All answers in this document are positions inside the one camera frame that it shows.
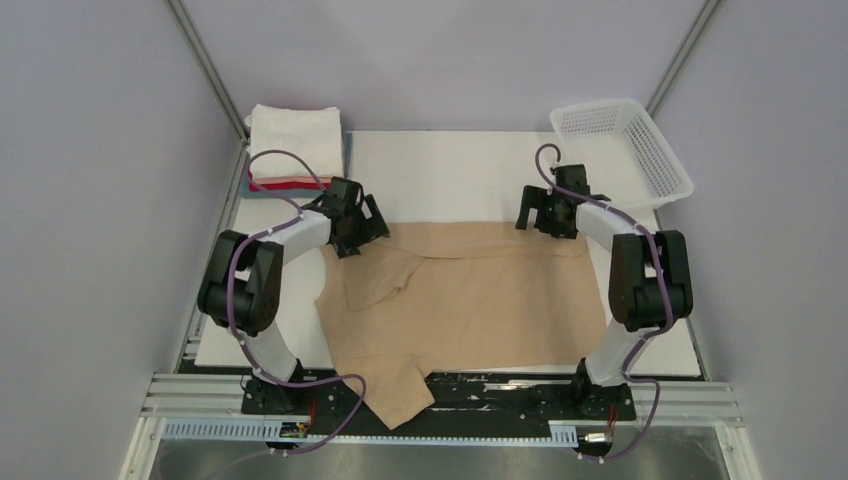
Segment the beige t shirt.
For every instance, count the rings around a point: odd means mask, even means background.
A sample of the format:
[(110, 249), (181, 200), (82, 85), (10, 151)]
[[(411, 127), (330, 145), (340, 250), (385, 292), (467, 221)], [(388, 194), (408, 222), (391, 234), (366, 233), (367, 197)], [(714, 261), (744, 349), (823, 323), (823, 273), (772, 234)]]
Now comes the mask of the beige t shirt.
[(435, 371), (574, 365), (608, 324), (587, 241), (507, 223), (399, 223), (340, 258), (315, 307), (332, 363), (396, 429)]

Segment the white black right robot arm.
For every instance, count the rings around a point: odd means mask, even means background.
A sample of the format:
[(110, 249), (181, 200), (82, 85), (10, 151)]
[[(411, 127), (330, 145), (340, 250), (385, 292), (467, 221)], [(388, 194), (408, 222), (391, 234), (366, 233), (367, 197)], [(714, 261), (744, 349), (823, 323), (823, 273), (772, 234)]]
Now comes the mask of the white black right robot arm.
[(611, 320), (600, 345), (580, 361), (570, 392), (575, 411), (592, 418), (609, 407), (609, 388), (629, 382), (641, 350), (692, 312), (687, 242), (682, 232), (652, 231), (591, 194), (582, 165), (555, 167), (546, 181), (546, 187), (523, 187), (516, 228), (556, 239), (583, 235), (610, 255)]

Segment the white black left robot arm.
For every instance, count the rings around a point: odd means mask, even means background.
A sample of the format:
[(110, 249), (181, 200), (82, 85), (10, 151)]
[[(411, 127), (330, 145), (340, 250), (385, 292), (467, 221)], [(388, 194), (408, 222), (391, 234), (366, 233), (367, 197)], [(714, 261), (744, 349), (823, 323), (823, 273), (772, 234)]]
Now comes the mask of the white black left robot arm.
[(269, 385), (267, 399), (279, 412), (297, 412), (304, 384), (292, 378), (298, 360), (276, 325), (284, 267), (331, 246), (338, 258), (390, 235), (375, 197), (353, 180), (334, 177), (313, 201), (295, 207), (292, 219), (245, 234), (221, 232), (202, 277), (196, 305), (237, 341), (253, 376)]

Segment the white plastic laundry basket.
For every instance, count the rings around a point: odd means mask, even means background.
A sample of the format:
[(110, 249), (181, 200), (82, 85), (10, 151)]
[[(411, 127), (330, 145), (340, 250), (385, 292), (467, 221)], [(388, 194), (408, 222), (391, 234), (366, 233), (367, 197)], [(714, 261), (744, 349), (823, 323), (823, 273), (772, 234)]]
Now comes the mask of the white plastic laundry basket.
[(563, 160), (584, 165), (592, 188), (615, 205), (655, 210), (693, 194), (682, 163), (637, 101), (573, 104), (554, 109), (549, 119)]

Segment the peach folded t shirt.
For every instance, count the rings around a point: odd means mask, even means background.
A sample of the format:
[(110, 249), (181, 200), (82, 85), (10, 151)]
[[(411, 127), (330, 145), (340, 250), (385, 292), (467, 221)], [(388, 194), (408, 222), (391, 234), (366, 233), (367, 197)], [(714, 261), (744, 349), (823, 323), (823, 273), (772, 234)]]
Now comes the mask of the peach folded t shirt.
[(298, 184), (300, 186), (309, 185), (316, 186), (318, 183), (328, 185), (332, 177), (331, 176), (318, 176), (317, 178), (313, 178), (312, 176), (280, 176), (280, 177), (252, 177), (252, 180), (259, 184), (264, 185), (266, 188), (270, 186), (275, 186), (276, 188), (291, 188), (293, 184)]

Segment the red folded t shirt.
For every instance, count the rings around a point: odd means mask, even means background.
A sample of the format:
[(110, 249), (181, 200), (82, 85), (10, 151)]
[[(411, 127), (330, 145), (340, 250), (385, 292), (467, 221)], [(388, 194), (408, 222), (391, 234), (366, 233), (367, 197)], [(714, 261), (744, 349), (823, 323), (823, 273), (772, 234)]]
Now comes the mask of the red folded t shirt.
[(282, 176), (267, 178), (253, 178), (252, 176), (249, 176), (243, 181), (245, 187), (250, 192), (262, 192), (264, 190), (320, 190), (322, 187), (328, 187), (330, 182), (330, 177), (318, 177), (318, 179), (315, 179), (311, 176)]

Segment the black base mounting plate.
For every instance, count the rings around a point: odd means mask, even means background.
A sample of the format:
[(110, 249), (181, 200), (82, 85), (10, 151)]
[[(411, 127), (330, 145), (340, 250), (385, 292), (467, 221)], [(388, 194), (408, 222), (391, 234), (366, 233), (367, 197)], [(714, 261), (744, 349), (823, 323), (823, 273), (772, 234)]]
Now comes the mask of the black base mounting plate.
[(255, 380), (245, 368), (197, 367), (194, 371), (203, 377), (235, 375), (239, 413), (313, 415), (314, 434), (328, 434), (350, 416), (351, 421), (342, 427), (345, 436), (542, 438), (549, 435), (552, 421), (607, 424), (637, 416), (625, 386), (578, 394), (568, 375), (436, 372), (425, 379), (433, 403), (390, 429), (372, 408), (357, 408), (355, 394), (339, 382), (294, 390)]

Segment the left corner metal post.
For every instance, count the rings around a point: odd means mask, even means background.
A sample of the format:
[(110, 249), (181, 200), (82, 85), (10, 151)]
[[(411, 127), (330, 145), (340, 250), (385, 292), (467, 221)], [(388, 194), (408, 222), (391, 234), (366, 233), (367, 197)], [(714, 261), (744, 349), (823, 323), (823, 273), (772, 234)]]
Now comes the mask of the left corner metal post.
[(246, 144), (248, 141), (247, 127), (238, 113), (236, 105), (211, 55), (204, 45), (200, 32), (195, 26), (187, 6), (181, 0), (165, 0), (164, 4), (169, 10), (177, 30), (185, 40), (231, 129), (239, 138), (240, 142)]

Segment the corner metal post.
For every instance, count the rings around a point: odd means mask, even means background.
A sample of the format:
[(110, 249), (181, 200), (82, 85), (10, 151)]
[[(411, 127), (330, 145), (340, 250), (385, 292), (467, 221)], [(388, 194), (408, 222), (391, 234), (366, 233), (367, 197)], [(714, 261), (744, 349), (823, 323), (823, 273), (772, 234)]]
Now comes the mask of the corner metal post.
[(181, 0), (165, 0), (164, 4), (169, 10), (177, 30), (185, 40), (231, 129), (239, 138), (240, 142), (246, 144), (248, 141), (247, 127), (238, 113), (236, 105), (211, 55), (204, 45), (200, 32), (195, 26), (187, 6)]
[(701, 2), (698, 12), (683, 35), (647, 102), (645, 109), (651, 117), (655, 117), (662, 108), (702, 37), (708, 31), (715, 15), (724, 4), (723, 0), (704, 0)]

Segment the aluminium frame rail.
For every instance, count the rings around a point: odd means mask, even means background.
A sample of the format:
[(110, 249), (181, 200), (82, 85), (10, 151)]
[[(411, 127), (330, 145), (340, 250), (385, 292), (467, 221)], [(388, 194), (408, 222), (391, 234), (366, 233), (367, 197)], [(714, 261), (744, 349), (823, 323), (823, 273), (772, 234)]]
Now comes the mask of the aluminium frame rail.
[[(741, 410), (731, 386), (721, 382), (662, 381), (658, 387), (642, 379), (631, 385), (637, 414), (624, 425), (711, 427), (719, 442), (720, 459), (733, 479), (759, 479)], [(306, 421), (306, 415), (255, 415), (237, 412), (235, 375), (157, 374), (148, 389), (140, 419), (120, 476), (138, 479), (153, 469), (153, 450), (165, 438), (227, 441), (284, 441), (283, 428)], [(335, 437), (338, 444), (486, 447), (571, 447), (578, 429), (598, 427), (596, 421), (552, 421), (542, 438)]]

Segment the right corner metal post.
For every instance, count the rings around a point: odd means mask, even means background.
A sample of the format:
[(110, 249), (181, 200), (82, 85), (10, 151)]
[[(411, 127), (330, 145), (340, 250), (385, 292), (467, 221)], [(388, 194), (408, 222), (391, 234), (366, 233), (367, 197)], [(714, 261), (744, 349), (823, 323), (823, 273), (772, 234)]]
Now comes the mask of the right corner metal post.
[(702, 37), (708, 31), (715, 15), (724, 4), (723, 0), (704, 0), (701, 2), (698, 12), (683, 35), (647, 102), (645, 109), (651, 117), (655, 117), (662, 108)]

